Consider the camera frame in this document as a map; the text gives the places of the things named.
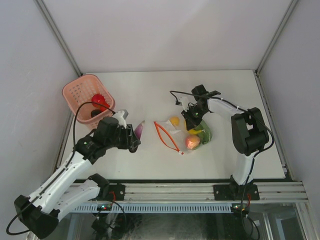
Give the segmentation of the yellow fake chili pepper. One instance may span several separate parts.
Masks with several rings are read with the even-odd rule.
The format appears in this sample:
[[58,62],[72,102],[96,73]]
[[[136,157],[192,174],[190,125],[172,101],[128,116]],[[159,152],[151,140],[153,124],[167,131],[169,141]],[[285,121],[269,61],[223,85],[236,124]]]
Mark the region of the yellow fake chili pepper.
[[[184,128],[187,130],[187,122],[186,122],[186,120],[184,120]],[[204,129],[203,129],[202,126],[200,126],[199,129],[194,129],[194,128],[192,128],[192,129],[190,129],[190,130],[187,130],[187,132],[188,132],[190,135],[198,135],[198,134],[202,133],[203,131],[204,131]]]

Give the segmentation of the orange fake peach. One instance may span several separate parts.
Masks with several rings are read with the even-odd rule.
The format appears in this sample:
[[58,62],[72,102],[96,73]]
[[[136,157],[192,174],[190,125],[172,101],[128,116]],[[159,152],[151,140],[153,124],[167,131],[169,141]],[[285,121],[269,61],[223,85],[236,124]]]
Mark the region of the orange fake peach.
[[196,149],[201,143],[201,139],[197,135],[189,135],[185,138],[185,146],[188,150]]

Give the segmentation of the red orange fake pepper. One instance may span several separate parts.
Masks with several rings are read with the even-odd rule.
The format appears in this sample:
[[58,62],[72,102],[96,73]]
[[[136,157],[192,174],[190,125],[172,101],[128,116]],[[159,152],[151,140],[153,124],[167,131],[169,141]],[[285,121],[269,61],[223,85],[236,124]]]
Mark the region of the red orange fake pepper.
[[101,112],[108,111],[109,108],[110,108],[110,106],[108,104],[102,104],[102,105],[99,106],[99,110]]

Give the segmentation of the green fake lettuce leaf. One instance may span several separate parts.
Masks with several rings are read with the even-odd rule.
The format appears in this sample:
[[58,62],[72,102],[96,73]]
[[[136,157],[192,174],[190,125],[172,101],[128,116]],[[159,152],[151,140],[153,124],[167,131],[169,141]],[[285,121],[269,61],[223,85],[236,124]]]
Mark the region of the green fake lettuce leaf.
[[202,145],[208,144],[212,140],[213,133],[204,120],[201,121],[201,123],[197,126],[196,129],[201,131],[197,135],[200,138],[200,142]]

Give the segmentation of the red fake apple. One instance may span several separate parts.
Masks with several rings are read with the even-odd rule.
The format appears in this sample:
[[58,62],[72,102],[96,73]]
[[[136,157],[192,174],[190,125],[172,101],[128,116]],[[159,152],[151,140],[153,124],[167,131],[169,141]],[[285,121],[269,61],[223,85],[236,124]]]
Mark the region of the red fake apple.
[[100,105],[103,105],[106,101],[103,95],[95,94],[91,98],[92,105],[98,108]]

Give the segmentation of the orange fake fruit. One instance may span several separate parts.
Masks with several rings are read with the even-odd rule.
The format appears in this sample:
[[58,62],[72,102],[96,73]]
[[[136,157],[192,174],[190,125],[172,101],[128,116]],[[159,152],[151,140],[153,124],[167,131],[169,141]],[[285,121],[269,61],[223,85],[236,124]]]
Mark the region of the orange fake fruit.
[[173,126],[175,126],[175,127],[177,127],[177,126],[180,125],[180,119],[179,119],[178,116],[172,116],[172,117],[169,119],[169,121],[170,121],[170,123],[171,123]]

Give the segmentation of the dark purple fake fruit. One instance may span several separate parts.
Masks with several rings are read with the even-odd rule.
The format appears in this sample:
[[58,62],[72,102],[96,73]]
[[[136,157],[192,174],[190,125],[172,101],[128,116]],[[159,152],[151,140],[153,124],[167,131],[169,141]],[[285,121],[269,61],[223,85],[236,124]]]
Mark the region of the dark purple fake fruit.
[[101,113],[100,109],[94,109],[90,112],[91,118],[94,118],[95,116],[99,115]]

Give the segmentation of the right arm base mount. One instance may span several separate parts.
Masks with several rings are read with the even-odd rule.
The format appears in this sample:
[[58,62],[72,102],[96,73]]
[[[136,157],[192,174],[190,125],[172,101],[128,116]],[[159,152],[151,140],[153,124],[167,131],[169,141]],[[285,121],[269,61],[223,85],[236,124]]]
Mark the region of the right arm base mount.
[[252,180],[239,185],[232,175],[230,176],[230,183],[215,184],[213,193],[216,201],[260,200],[258,186]]

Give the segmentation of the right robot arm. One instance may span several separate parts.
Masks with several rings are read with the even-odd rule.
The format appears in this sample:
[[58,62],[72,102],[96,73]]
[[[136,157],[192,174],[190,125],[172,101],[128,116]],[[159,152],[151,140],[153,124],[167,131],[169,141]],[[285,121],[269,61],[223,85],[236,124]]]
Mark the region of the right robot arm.
[[227,193],[240,200],[247,195],[253,185],[255,158],[269,149],[265,145],[269,137],[273,140],[271,130],[266,126],[259,108],[244,109],[223,99],[220,92],[207,91],[204,85],[194,87],[186,96],[194,97],[196,103],[190,103],[186,97],[176,97],[176,105],[182,106],[182,116],[186,129],[198,127],[207,113],[215,113],[231,124],[232,142],[238,152],[238,159],[233,174],[230,176]]

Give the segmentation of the clear zip top bag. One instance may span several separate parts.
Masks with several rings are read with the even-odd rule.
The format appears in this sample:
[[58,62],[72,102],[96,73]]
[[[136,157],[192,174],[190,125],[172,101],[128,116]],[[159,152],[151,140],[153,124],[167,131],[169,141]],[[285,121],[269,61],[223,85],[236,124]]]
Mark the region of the clear zip top bag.
[[179,126],[173,126],[170,123],[170,118],[166,121],[154,121],[153,124],[155,126],[156,133],[160,139],[160,141],[167,147],[170,148],[180,155],[190,153],[198,148],[200,148],[204,144],[199,144],[196,149],[189,150],[186,148],[185,139],[189,134],[185,129],[184,118],[182,116],[179,117],[180,123]]

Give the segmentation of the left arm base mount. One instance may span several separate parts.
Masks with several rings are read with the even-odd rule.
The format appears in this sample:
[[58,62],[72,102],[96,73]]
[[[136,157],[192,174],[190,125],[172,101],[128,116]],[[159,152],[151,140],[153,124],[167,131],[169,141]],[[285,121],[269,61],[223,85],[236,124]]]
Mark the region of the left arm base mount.
[[125,199],[126,186],[123,184],[111,184],[101,189],[97,197],[98,201],[123,201]]

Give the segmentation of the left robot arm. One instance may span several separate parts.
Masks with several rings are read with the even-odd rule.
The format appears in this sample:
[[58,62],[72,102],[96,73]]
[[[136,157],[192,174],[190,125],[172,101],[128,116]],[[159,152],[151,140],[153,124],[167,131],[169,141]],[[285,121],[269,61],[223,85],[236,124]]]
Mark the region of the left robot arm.
[[43,185],[29,196],[16,198],[16,218],[40,240],[47,238],[73,209],[88,200],[104,200],[109,196],[110,182],[98,173],[89,176],[75,190],[67,191],[78,175],[92,167],[109,149],[135,153],[140,138],[123,118],[103,118],[97,128],[77,141],[67,160]]

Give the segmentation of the purple fake eggplant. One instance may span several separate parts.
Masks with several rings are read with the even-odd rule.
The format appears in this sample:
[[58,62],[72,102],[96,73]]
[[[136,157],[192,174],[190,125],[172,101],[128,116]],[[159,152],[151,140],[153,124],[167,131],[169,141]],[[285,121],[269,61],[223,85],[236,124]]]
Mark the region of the purple fake eggplant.
[[134,134],[137,137],[138,140],[141,139],[142,132],[144,129],[145,121],[143,120],[134,130]]

